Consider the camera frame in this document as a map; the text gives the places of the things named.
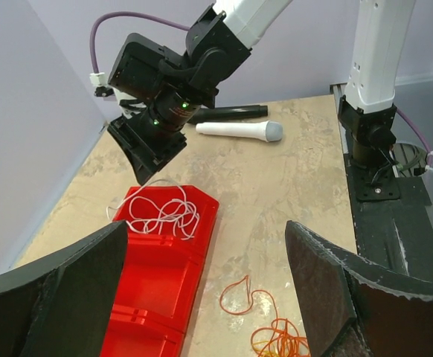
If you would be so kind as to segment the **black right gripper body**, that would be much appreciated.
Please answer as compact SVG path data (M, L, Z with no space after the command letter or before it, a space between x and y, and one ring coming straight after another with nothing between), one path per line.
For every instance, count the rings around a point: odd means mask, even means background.
M144 138L145 141L157 152L157 156L162 158L164 161L161 170L187 145L186 137L181 132L168 132L163 130L155 124L148 115L133 115L131 118L120 116L110 124L117 124L119 126L127 124L131 129Z

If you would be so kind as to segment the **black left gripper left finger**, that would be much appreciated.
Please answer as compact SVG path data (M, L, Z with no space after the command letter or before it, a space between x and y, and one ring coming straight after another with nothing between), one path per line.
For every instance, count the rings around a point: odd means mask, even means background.
M124 267L126 224L0 274L0 356L98 356Z

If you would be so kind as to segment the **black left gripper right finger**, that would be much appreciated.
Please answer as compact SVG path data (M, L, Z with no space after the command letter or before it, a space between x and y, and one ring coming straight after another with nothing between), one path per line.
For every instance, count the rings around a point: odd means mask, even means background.
M433 356L433 282L288 221L286 251L312 356Z

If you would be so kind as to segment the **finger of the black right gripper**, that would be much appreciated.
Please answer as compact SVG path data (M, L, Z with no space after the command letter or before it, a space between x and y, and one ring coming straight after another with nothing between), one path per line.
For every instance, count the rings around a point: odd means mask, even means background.
M164 165L162 158L138 133L127 124L110 124L109 134L127 157L135 178L140 185L146 184Z

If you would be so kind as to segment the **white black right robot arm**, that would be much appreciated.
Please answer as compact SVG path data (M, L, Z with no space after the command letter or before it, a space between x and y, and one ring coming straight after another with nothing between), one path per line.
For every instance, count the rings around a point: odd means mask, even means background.
M287 7L286 1L217 1L188 29L177 54L138 34L126 38L109 86L144 104L138 114L113 120L109 132L125 152L140 184L147 183L185 147L182 127L202 107L215 106L218 85ZM350 77L339 120L353 137L353 158L382 173L395 162L395 79L412 1L361 1Z

